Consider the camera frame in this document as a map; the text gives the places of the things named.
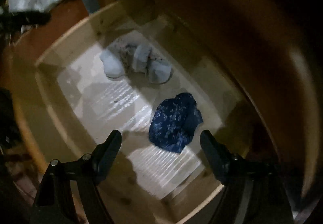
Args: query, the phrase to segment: metal screw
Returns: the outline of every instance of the metal screw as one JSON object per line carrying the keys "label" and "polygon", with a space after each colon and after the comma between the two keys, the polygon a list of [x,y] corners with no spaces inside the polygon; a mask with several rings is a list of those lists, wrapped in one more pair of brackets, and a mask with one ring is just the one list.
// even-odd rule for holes
{"label": "metal screw", "polygon": [[50,162],[50,165],[51,165],[51,166],[56,166],[58,163],[59,163],[59,161],[58,161],[57,159],[53,159],[53,160]]}
{"label": "metal screw", "polygon": [[91,154],[85,154],[82,156],[82,159],[85,161],[89,160],[90,158],[91,158]]}

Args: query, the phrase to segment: beige plastic tub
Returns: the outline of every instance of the beige plastic tub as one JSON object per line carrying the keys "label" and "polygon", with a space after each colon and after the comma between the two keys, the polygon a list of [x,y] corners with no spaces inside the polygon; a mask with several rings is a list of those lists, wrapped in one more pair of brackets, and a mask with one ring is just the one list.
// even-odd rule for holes
{"label": "beige plastic tub", "polygon": [[[150,44],[172,64],[171,79],[162,85],[149,84],[143,74],[107,79],[99,56],[117,38]],[[113,129],[121,131],[121,149],[99,185],[115,223],[184,223],[220,192],[201,151],[202,130],[231,152],[248,152],[253,118],[241,111],[243,97],[202,42],[151,1],[115,2],[71,28],[33,65],[14,56],[12,68],[41,168],[54,158],[78,159]],[[204,122],[176,154],[152,145],[148,129],[156,107],[185,91]]]}

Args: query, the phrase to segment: blue patterned fabric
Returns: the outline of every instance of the blue patterned fabric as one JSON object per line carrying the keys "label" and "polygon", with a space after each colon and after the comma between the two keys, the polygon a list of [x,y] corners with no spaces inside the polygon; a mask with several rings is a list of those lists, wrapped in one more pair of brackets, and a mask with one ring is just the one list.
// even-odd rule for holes
{"label": "blue patterned fabric", "polygon": [[149,127],[149,141],[166,151],[180,153],[193,140],[195,129],[202,122],[193,96],[181,93],[157,107]]}

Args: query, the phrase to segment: brown floor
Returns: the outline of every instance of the brown floor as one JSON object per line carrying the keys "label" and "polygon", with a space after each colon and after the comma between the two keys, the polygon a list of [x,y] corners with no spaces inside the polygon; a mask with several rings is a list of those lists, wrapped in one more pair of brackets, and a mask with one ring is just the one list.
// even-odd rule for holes
{"label": "brown floor", "polygon": [[62,34],[87,16],[82,0],[64,0],[51,10],[50,22],[23,35],[14,50],[24,59],[35,61]]}

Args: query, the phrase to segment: blue cloth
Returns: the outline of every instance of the blue cloth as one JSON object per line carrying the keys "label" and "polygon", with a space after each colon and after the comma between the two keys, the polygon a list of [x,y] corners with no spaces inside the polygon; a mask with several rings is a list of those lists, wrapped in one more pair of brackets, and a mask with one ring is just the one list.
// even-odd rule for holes
{"label": "blue cloth", "polygon": [[181,93],[157,107],[149,127],[149,141],[166,151],[180,153],[192,142],[195,129],[202,122],[194,97]]}

